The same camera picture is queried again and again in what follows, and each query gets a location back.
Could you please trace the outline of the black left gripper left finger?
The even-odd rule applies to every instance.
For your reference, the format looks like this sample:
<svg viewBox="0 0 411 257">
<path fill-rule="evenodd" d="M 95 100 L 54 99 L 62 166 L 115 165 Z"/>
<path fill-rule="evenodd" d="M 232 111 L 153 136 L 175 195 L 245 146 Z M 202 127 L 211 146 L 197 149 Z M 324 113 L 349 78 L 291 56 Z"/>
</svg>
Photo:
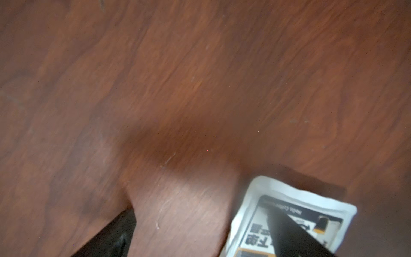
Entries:
<svg viewBox="0 0 411 257">
<path fill-rule="evenodd" d="M 127 257 L 136 223 L 134 210 L 124 210 L 72 256 Z"/>
</svg>

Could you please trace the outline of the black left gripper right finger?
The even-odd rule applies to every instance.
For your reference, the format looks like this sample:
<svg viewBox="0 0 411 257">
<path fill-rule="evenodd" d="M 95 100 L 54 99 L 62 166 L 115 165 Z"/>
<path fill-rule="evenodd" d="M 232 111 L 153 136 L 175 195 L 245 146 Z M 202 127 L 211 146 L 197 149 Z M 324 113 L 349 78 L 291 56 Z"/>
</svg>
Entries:
<svg viewBox="0 0 411 257">
<path fill-rule="evenodd" d="M 268 209 L 267 224 L 278 257 L 335 257 L 278 208 Z"/>
</svg>

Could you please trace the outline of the yellow coffee bag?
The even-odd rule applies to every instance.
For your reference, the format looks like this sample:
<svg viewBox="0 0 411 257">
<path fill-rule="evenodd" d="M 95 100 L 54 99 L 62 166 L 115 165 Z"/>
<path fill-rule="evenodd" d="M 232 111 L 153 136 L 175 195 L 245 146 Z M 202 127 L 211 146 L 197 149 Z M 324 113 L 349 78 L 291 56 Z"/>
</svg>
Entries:
<svg viewBox="0 0 411 257">
<path fill-rule="evenodd" d="M 278 208 L 335 255 L 357 208 L 266 176 L 254 178 L 235 215 L 222 257 L 277 257 L 267 224 Z"/>
</svg>

